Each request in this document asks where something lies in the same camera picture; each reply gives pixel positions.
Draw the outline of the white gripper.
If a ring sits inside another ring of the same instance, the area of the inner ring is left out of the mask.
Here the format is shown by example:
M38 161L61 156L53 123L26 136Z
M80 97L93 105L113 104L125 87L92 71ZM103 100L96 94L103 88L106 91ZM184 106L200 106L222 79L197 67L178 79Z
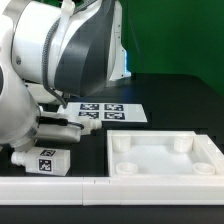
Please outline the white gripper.
M43 111L39 118L38 140L76 143L80 141L84 125L74 116Z

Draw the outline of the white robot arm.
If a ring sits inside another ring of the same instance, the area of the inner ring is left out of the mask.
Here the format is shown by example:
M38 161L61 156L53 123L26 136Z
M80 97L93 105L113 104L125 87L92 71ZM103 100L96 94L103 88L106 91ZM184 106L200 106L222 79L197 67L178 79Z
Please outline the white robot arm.
M27 151L39 139L78 142L102 127L87 116L45 112L128 78L118 0L0 0L0 147Z

